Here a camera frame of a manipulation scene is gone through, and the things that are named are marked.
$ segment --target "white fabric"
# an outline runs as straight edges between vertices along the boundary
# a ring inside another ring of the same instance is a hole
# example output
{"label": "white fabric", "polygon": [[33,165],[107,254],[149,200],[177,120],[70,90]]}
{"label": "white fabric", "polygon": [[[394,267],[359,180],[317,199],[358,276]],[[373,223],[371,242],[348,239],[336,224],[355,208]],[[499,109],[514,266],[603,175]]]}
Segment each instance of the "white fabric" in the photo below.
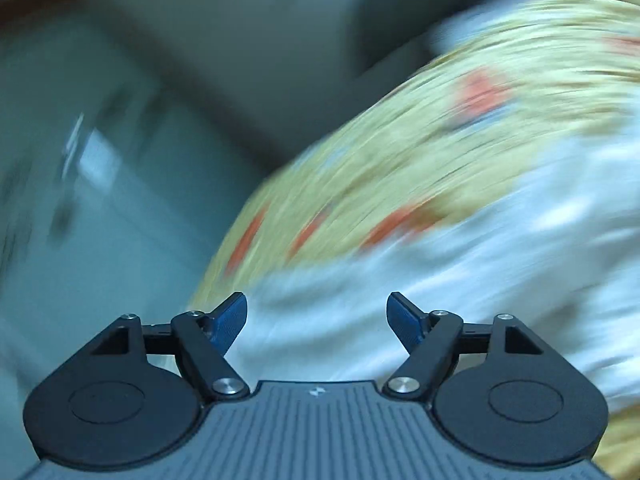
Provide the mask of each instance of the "white fabric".
{"label": "white fabric", "polygon": [[466,322],[509,312],[619,410],[640,400],[640,121],[550,149],[517,190],[467,221],[361,256],[272,274],[244,291],[227,354],[251,384],[382,380],[405,359],[386,323],[400,291]]}
{"label": "white fabric", "polygon": [[486,26],[527,0],[484,0],[431,27],[424,41],[434,54],[444,54],[481,32]]}

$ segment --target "logo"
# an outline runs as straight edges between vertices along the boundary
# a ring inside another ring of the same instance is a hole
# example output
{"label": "logo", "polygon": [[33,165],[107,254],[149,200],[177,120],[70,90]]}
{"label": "logo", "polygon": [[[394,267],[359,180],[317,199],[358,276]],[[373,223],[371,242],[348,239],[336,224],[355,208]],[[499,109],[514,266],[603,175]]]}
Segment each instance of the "logo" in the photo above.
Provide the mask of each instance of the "logo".
{"label": "logo", "polygon": [[314,397],[320,397],[326,393],[326,390],[322,386],[316,386],[312,390],[309,390],[309,395]]}

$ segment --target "metal screw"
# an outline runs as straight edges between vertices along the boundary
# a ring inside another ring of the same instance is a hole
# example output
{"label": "metal screw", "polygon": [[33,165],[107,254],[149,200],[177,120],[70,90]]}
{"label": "metal screw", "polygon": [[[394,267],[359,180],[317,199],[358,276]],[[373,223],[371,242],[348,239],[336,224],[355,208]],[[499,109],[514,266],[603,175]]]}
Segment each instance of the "metal screw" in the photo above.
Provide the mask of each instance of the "metal screw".
{"label": "metal screw", "polygon": [[410,394],[420,388],[420,383],[413,377],[394,377],[386,385],[398,394]]}
{"label": "metal screw", "polygon": [[244,383],[240,379],[236,379],[233,377],[223,377],[222,379],[214,381],[211,386],[219,394],[233,395],[242,391],[242,389],[244,388]]}

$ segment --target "gray gripper base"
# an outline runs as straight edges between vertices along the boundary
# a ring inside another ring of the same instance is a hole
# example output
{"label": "gray gripper base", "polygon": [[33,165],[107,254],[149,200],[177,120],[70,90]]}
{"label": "gray gripper base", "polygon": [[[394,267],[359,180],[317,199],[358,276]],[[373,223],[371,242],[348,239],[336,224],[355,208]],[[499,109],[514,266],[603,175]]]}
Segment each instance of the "gray gripper base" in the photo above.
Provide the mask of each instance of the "gray gripper base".
{"label": "gray gripper base", "polygon": [[173,454],[136,469],[83,472],[43,461],[29,480],[604,480],[584,461],[514,471],[464,454],[423,407],[382,397],[373,383],[262,383],[218,404]]}

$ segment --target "white cabinet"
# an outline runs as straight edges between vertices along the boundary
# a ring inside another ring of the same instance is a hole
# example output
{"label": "white cabinet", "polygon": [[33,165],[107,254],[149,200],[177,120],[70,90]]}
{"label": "white cabinet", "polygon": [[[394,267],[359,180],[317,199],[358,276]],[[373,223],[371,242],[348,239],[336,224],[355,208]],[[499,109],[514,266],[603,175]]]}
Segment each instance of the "white cabinet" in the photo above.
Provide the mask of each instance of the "white cabinet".
{"label": "white cabinet", "polygon": [[[264,176],[161,88],[81,14],[0,37],[5,478],[34,460],[19,414],[27,391],[120,314],[167,322],[183,310]],[[61,180],[81,115],[78,155]],[[120,161],[102,189],[77,171],[94,128]]]}

